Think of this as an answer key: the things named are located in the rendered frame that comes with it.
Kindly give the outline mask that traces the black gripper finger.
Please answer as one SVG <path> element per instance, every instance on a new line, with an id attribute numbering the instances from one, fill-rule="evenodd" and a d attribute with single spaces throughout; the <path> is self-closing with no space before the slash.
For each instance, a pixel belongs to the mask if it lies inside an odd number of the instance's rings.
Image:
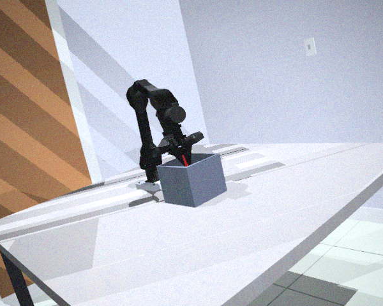
<path id="1" fill-rule="evenodd" d="M 183 157 L 182 157 L 183 153 L 181 151 L 179 151 L 181 148 L 182 147 L 178 147 L 178 149 L 176 149 L 173 152 L 168 153 L 168 155 L 175 156 L 185 166 L 184 161 L 183 161 Z"/>
<path id="2" fill-rule="evenodd" d="M 188 163 L 188 165 L 191 165 L 192 164 L 191 162 L 192 161 L 192 145 L 182 148 L 179 151 L 183 153 L 184 158 L 186 159 L 186 162 Z"/>

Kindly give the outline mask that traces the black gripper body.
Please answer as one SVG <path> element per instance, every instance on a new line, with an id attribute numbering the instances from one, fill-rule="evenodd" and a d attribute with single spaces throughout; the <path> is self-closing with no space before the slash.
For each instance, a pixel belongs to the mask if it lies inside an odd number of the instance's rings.
<path id="1" fill-rule="evenodd" d="M 174 132 L 176 132 L 176 134 L 179 136 L 179 138 L 181 140 L 181 142 L 178 143 L 177 147 L 174 147 L 173 151 L 178 149 L 178 146 L 185 148 L 189 145 L 193 145 L 193 144 L 201 141 L 201 139 L 204 138 L 204 135 L 200 131 L 193 133 L 193 134 L 186 137 L 186 135 L 183 135 L 180 127 L 182 127 L 181 124 L 174 124 L 174 125 L 171 125 L 169 127 L 163 128 L 163 133 L 166 132 L 169 135 L 169 134 L 171 134 L 170 131 L 174 131 Z M 154 152 L 155 152 L 156 156 L 160 156 L 163 154 L 162 151 L 158 147 L 155 148 Z"/>

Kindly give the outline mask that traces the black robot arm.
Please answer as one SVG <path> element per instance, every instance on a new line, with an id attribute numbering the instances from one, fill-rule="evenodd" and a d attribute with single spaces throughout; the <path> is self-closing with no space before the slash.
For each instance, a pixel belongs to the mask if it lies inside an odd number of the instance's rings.
<path id="1" fill-rule="evenodd" d="M 136 80 L 127 90 L 126 98 L 135 110 L 139 127 L 142 142 L 139 166 L 146 173 L 147 180 L 144 182 L 155 183 L 160 180 L 156 167 L 162 164 L 161 155 L 156 156 L 155 148 L 158 147 L 163 154 L 172 152 L 181 140 L 176 132 L 170 131 L 171 134 L 169 135 L 166 132 L 163 133 L 163 139 L 158 146 L 153 143 L 146 112 L 148 98 L 151 106 L 156 110 L 155 115 L 162 129 L 183 122 L 186 118 L 186 112 L 183 107 L 179 106 L 178 100 L 170 90 L 158 89 L 147 79 Z"/>

